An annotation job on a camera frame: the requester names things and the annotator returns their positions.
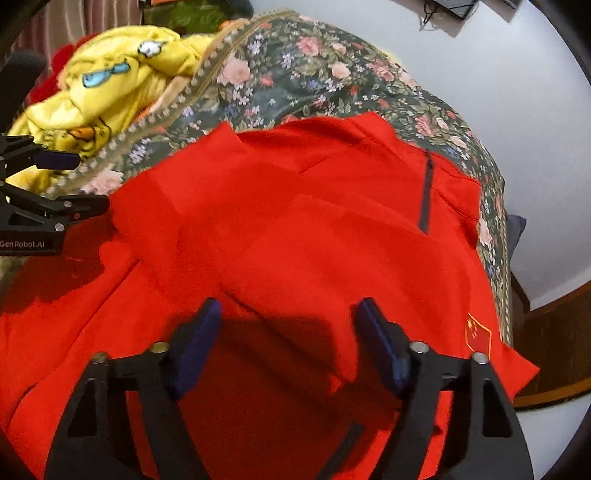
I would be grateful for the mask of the black wall-mounted device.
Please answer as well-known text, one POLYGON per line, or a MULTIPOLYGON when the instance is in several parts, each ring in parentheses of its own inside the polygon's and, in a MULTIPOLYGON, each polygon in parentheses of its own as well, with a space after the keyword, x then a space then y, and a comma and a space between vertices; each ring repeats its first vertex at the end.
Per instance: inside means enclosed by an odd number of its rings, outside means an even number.
POLYGON ((459 21, 465 21, 478 5, 478 0, 426 0, 423 24, 431 21, 436 13, 445 13, 459 21))

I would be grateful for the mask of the dark floral bedspread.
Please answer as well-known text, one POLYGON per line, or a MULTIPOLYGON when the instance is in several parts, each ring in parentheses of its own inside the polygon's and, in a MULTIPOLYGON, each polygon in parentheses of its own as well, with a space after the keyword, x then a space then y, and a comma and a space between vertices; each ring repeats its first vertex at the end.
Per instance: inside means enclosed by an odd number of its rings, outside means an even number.
POLYGON ((62 176, 46 196, 77 192, 95 179, 113 191, 224 122, 242 132, 366 112, 379 114, 402 140, 447 157, 481 183, 478 249, 501 338, 511 343, 505 181, 492 155, 451 106, 421 87, 388 54, 293 11, 259 15, 222 34, 171 100, 62 176))

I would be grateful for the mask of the striped pink curtain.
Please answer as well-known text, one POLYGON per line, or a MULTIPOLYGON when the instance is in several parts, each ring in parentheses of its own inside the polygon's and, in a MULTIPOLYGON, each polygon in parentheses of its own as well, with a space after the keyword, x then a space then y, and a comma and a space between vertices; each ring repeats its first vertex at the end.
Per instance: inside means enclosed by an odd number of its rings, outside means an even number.
POLYGON ((140 9, 132 0, 50 1, 28 22, 13 48, 35 50, 51 59, 61 47, 90 34, 140 23, 140 9))

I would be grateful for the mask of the yellow cartoon blanket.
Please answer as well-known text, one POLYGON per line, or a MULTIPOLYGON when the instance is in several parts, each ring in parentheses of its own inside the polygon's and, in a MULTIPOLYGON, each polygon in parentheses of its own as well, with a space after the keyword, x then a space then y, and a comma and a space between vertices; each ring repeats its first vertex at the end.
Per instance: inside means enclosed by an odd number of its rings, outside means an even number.
POLYGON ((27 107, 9 134, 88 160, 174 78, 191 78, 213 40, 212 34, 181 36, 158 26, 107 30, 75 50, 58 74, 57 92, 27 107))

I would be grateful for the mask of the red zip jacket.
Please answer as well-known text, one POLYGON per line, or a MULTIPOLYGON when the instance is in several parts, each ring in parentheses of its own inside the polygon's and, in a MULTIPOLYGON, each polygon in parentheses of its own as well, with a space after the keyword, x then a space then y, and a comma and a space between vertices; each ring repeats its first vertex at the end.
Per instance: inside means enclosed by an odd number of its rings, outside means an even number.
POLYGON ((214 479, 311 479, 354 423, 337 475, 370 476, 400 401, 353 324, 367 297, 441 354, 487 354, 509 395, 536 375, 500 338, 480 184, 376 114, 222 124, 112 191, 2 306, 1 427, 36 476, 91 356, 141 353, 207 298, 221 330, 180 409, 214 479))

